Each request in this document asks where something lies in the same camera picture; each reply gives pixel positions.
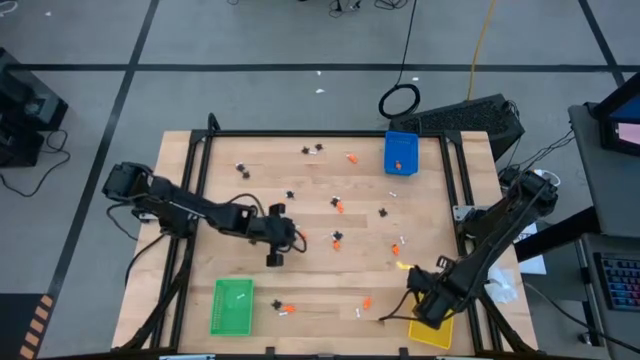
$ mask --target blue bin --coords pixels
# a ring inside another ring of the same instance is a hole
[[[384,137],[384,171],[409,176],[418,172],[418,135],[387,131]]]

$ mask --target black keyboard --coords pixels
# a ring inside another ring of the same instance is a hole
[[[595,258],[609,308],[640,311],[640,256],[596,253]]]
[[[502,95],[493,95],[445,106],[392,121],[391,130],[418,133],[420,130],[486,131],[501,134],[509,128],[507,113],[502,108]]]

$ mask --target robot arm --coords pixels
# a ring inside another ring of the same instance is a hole
[[[272,205],[265,214],[262,205],[250,194],[242,194],[225,203],[214,203],[185,191],[169,180],[153,176],[144,165],[124,162],[115,165],[109,174],[102,193],[109,199],[131,203],[134,213],[153,214],[158,218],[161,231],[173,237],[189,237],[194,231],[195,218],[203,219],[220,233],[248,239],[251,244],[269,244],[267,266],[282,266],[281,253],[296,249],[296,228],[293,221],[280,215],[283,204]],[[233,203],[241,197],[252,197],[258,207]]]

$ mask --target black metal frame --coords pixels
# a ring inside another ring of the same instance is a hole
[[[215,120],[214,117],[209,117],[209,128],[207,130],[193,130],[191,131],[191,136],[189,139],[189,148],[187,150],[187,158],[183,172],[183,178],[181,187],[183,189],[188,189],[191,183],[191,176],[194,169],[195,162],[195,154],[197,151],[198,144],[204,142],[204,149],[200,163],[200,169],[198,172],[198,182],[196,188],[196,194],[202,195],[204,192],[204,187],[206,183],[206,175],[208,173],[210,158],[211,158],[211,148],[213,144],[213,139],[215,137],[379,137],[383,138],[385,135],[385,131],[369,131],[369,130],[354,130],[354,131],[298,131],[298,130],[274,130],[274,131],[264,131],[264,130],[220,130],[220,127]],[[447,185],[447,194],[449,197],[449,205],[450,205],[450,213],[452,223],[455,225],[455,217],[453,213],[453,207],[458,205],[458,198],[456,194],[453,170],[451,166],[451,158],[449,156],[449,147],[448,140],[451,140],[455,145],[456,157],[458,160],[458,166],[460,168],[460,177],[462,180],[462,188],[465,197],[465,202],[467,205],[473,205],[473,194],[471,190],[471,182],[469,179],[469,174],[466,166],[466,159],[462,146],[462,139],[460,136],[460,132],[449,132],[449,131],[434,131],[434,132],[426,132],[419,135],[422,138],[436,138],[440,142],[440,150],[442,152],[442,163],[444,169],[444,176]],[[193,236],[186,239],[186,247],[184,250],[185,256],[183,261],[185,261],[189,272],[187,274],[186,281],[183,281],[180,291],[177,295],[176,301],[176,309],[174,321],[172,324],[169,348],[178,349],[180,343],[180,334],[181,334],[181,326],[182,319],[184,316],[184,307],[186,305],[186,296],[187,290],[189,287],[189,277],[191,275],[191,263],[193,260],[193,252],[195,249],[195,241],[196,241],[197,233],[194,231]],[[169,245],[169,251],[167,253],[167,260],[165,263],[164,275],[162,279],[162,286],[160,291],[160,298],[163,298],[168,291],[169,285],[172,282],[173,274],[175,271],[176,257],[178,254],[178,245],[179,239],[171,239],[171,243]],[[465,240],[460,238],[456,233],[456,245],[458,249],[458,253],[461,256],[467,254],[465,247]],[[471,304],[468,309],[469,314],[469,326],[471,330],[471,339],[473,341],[473,347],[476,354],[482,353],[485,351],[484,346],[482,344],[482,336],[480,332],[480,325],[478,319],[478,312],[475,306],[475,303]],[[156,324],[152,337],[151,337],[151,348],[159,348],[160,339],[162,336],[162,331],[164,327],[164,317],[162,317],[158,323]],[[490,335],[491,341],[493,344],[494,351],[502,351],[502,344],[500,342],[500,333],[497,330],[497,327],[491,319],[489,320],[490,324]],[[408,350],[406,348],[400,348],[399,356],[401,359],[432,359],[432,356],[410,356],[408,354]],[[242,358],[260,358],[267,359],[273,358],[275,356],[274,348],[267,348],[265,355],[216,355],[216,357],[224,356],[233,358],[236,356]],[[296,358],[296,355],[285,355],[287,358]],[[308,355],[300,355],[300,358],[308,358]],[[397,359],[398,356],[340,356],[340,358],[376,358],[376,359]]]

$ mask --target wooden tabletop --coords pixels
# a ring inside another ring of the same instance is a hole
[[[188,132],[164,134],[156,175],[180,184],[188,139]],[[476,204],[491,205],[500,200],[501,193],[487,135],[463,133],[463,140]],[[316,143],[325,149],[317,155],[300,153],[303,146]],[[348,153],[358,157],[357,164],[347,160]],[[286,216],[308,235],[308,251],[285,254],[283,267],[267,268],[266,244],[250,246],[246,240],[221,235],[200,222],[179,350],[263,354],[265,347],[274,346],[279,354],[394,355],[399,347],[407,347],[411,355],[472,355],[466,312],[454,317],[449,350],[409,340],[407,321],[377,321],[398,304],[406,290],[407,273],[396,261],[436,271],[438,256],[457,256],[438,140],[420,139],[420,171],[410,177],[386,175],[383,153],[384,138],[215,138],[204,196],[223,202],[250,192],[265,207],[284,201]],[[452,146],[450,153],[462,203]],[[235,169],[238,162],[250,171],[250,179],[242,179]],[[197,171],[194,169],[192,191]],[[287,190],[295,192],[295,200],[283,200]],[[341,197],[343,214],[329,204],[332,196]],[[241,202],[251,204],[251,200]],[[383,207],[388,212],[384,218],[378,213]],[[330,237],[336,230],[344,234],[340,251],[334,250]],[[157,225],[143,225],[136,251],[157,235]],[[399,245],[400,253],[395,256],[392,245],[399,243],[400,236],[407,242]],[[168,244],[165,240],[149,250],[131,271],[114,346],[133,335],[158,301]],[[523,340],[536,348],[513,247],[498,264],[513,272],[518,291],[516,301],[498,307]],[[251,336],[211,336],[215,282],[234,277],[252,278],[255,283]],[[372,298],[372,306],[362,310],[366,297]],[[270,305],[274,299],[295,305],[297,311],[279,316]],[[398,314],[410,315],[411,306],[407,301]],[[355,313],[358,307],[360,318]],[[484,345],[490,349],[486,316],[478,307]],[[167,311],[163,344],[168,344],[173,314],[173,308]]]

